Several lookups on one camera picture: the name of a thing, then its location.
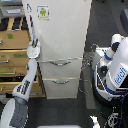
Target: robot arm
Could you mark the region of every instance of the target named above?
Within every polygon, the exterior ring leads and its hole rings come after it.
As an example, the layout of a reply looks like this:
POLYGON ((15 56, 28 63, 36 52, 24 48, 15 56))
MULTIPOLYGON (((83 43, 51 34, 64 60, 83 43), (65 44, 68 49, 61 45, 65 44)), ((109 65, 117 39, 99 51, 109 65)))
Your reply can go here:
POLYGON ((104 56, 100 59, 100 68, 101 70, 109 69, 109 66, 111 65, 112 58, 121 43, 121 41, 124 39, 123 36, 120 34, 114 34, 112 36, 111 40, 111 47, 109 47, 106 51, 103 50, 104 56))
POLYGON ((30 58, 27 64, 27 75, 22 82, 17 85, 1 116, 0 128, 24 128, 28 118, 27 102, 29 99, 30 91, 37 71, 37 61, 40 53, 40 42, 35 36, 32 17, 30 16, 32 27, 32 41, 29 43, 27 55, 30 58))

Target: label sticker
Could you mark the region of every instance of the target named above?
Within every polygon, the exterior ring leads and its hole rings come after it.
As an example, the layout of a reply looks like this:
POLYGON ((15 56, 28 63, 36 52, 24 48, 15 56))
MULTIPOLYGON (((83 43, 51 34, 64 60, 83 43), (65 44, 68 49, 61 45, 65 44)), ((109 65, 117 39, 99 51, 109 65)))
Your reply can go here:
POLYGON ((1 55, 1 58, 6 58, 6 56, 5 55, 1 55))
POLYGON ((120 63, 112 78, 112 81, 114 82, 117 88, 121 86, 127 74, 128 74, 128 70, 123 66, 123 64, 120 63))
POLYGON ((26 53, 22 54, 13 54, 14 58, 28 58, 26 53))
POLYGON ((8 68, 9 70, 13 69, 13 68, 8 68))
POLYGON ((20 9, 12 9, 12 10, 7 10, 9 14, 21 14, 20 9))
POLYGON ((12 34, 7 34, 9 39, 13 39, 13 35, 12 34))
POLYGON ((49 20, 49 8, 48 6, 38 6, 37 13, 39 20, 49 20))

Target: white panel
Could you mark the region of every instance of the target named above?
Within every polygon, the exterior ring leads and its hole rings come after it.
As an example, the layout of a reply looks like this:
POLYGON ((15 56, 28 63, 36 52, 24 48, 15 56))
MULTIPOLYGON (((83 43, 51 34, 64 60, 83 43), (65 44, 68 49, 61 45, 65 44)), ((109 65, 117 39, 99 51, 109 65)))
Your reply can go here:
POLYGON ((42 78, 69 78, 69 77, 80 77, 80 71, 82 66, 82 60, 65 60, 65 61, 54 61, 59 66, 50 62, 39 63, 42 78))
POLYGON ((39 61, 83 55, 92 0, 23 0, 30 28, 32 14, 36 35, 41 42, 39 61), (32 12, 27 12, 27 3, 32 12), (48 6, 49 20, 39 20, 37 7, 48 6))
POLYGON ((44 80, 47 99, 77 98, 78 79, 69 80, 65 84, 57 84, 54 80, 44 80))

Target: drawer handle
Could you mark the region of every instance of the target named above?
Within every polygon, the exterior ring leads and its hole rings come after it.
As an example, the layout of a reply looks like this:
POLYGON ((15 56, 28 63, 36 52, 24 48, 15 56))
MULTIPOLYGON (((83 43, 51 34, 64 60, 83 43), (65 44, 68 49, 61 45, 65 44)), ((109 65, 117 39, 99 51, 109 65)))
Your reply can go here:
POLYGON ((52 82, 54 82, 54 83, 56 83, 56 84, 66 84, 66 83, 68 83, 69 82, 69 80, 66 80, 66 81, 52 81, 52 82))
POLYGON ((0 64, 8 63, 8 62, 9 62, 9 59, 7 59, 7 61, 1 61, 0 64))
POLYGON ((16 71, 14 71, 14 73, 11 73, 11 72, 10 73, 9 72, 8 73, 4 73, 4 72, 0 73, 0 75, 15 75, 15 74, 16 74, 16 71))
POLYGON ((1 89, 0 89, 0 92, 2 92, 2 93, 6 93, 6 92, 12 92, 13 90, 6 90, 6 91, 4 91, 4 88, 6 88, 6 86, 2 86, 1 87, 1 89))
POLYGON ((2 44, 2 39, 0 39, 0 44, 2 44))
POLYGON ((54 64, 54 65, 57 65, 57 66, 64 66, 64 65, 66 65, 66 64, 71 63, 71 61, 67 61, 67 62, 64 62, 64 63, 62 63, 62 64, 58 64, 58 63, 55 63, 55 62, 52 62, 52 61, 50 61, 50 63, 51 63, 51 64, 54 64))

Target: black floor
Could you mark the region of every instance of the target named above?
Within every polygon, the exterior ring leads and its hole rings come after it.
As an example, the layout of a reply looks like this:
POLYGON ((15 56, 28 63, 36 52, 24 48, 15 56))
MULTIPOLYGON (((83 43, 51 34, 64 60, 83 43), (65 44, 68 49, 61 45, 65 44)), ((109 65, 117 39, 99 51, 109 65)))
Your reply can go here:
MULTIPOLYGON (((92 44, 110 46, 111 37, 115 33, 126 36, 120 23, 120 12, 128 7, 128 1, 125 0, 124 3, 121 3, 120 0, 105 0, 105 3, 101 1, 92 0, 85 45, 86 52, 91 51, 92 44)), ((84 87, 83 81, 80 81, 80 86, 81 88, 84 87)), ((4 105, 0 104, 0 112, 2 112, 3 107, 4 105)), ((106 121, 100 114, 100 110, 86 107, 86 95, 80 91, 77 99, 30 99, 28 108, 29 119, 25 128, 36 128, 43 125, 79 125, 82 128, 92 128, 93 122, 90 116, 97 116, 99 124, 103 128, 106 121)))

